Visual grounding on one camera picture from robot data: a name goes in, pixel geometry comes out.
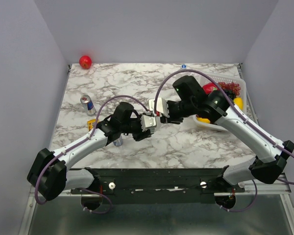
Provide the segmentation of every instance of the marble table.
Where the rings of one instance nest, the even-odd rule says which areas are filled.
[[[239,77],[233,64],[187,64],[188,69]],[[80,104],[80,97],[88,94],[99,110],[101,104],[115,95],[127,94],[148,104],[170,73],[181,69],[181,64],[94,64],[83,70],[73,64],[66,86],[51,150],[60,148],[88,132],[87,116]],[[179,78],[187,73],[178,74]],[[172,88],[174,78],[163,87],[160,96],[178,100]],[[141,106],[134,104],[138,111]],[[112,114],[120,100],[113,100],[102,111],[99,120]],[[131,135],[122,136],[123,145],[113,144],[99,149],[75,167],[93,168],[190,168],[223,167],[244,162],[254,153],[234,135],[228,132],[204,130],[197,127],[192,117],[181,125],[164,124],[151,138],[135,142]]]

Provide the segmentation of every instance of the red pepper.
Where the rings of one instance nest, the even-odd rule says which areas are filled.
[[[204,91],[206,92],[206,94],[210,94],[214,90],[217,90],[216,85],[213,84],[212,82],[204,85],[202,88],[204,89]]]

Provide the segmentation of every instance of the silver can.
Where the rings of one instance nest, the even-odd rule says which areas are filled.
[[[119,147],[123,144],[123,139],[122,136],[120,136],[120,138],[118,138],[117,140],[113,141],[114,146]]]
[[[80,98],[80,102],[82,103],[82,105],[83,105],[84,109],[86,110],[88,116],[95,115],[96,109],[95,109],[94,104],[92,102],[92,99],[90,99],[89,95],[86,95],[86,94],[83,95]]]

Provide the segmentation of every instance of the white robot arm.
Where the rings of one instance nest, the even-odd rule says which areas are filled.
[[[32,165],[27,180],[34,186],[42,169],[54,156],[61,154],[52,166],[48,168],[39,184],[39,192],[47,199],[52,200],[64,189],[88,188],[94,183],[94,175],[88,169],[70,170],[74,164],[91,152],[103,148],[120,137],[121,133],[132,134],[136,141],[151,137],[161,123],[180,124],[183,118],[199,114],[209,118],[211,122],[224,127],[242,140],[256,154],[249,161],[225,166],[215,179],[211,180],[211,187],[215,190],[227,190],[239,182],[258,179],[264,183],[272,184],[282,173],[287,154],[275,148],[265,138],[246,124],[237,113],[224,100],[220,91],[213,91],[206,95],[202,87],[192,76],[184,76],[176,80],[173,87],[181,101],[166,101],[158,99],[157,113],[143,113],[131,118],[134,108],[132,105],[121,102],[114,114],[98,123],[94,134],[91,131],[80,139],[67,146],[50,152],[41,150]],[[154,100],[149,101],[149,110],[153,111]],[[235,106],[236,111],[245,115]],[[282,142],[265,132],[256,123],[249,122],[261,130],[276,144],[283,145],[292,152],[294,144],[291,141]]]

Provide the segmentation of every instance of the white wall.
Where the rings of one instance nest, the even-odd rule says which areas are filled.
[[[35,0],[78,62],[242,62],[277,0]]]
[[[0,1],[0,235],[19,231],[26,176],[49,144],[67,70],[34,1]]]
[[[278,2],[243,63],[243,73],[261,126],[294,142],[294,0]],[[286,173],[294,181],[293,159]]]

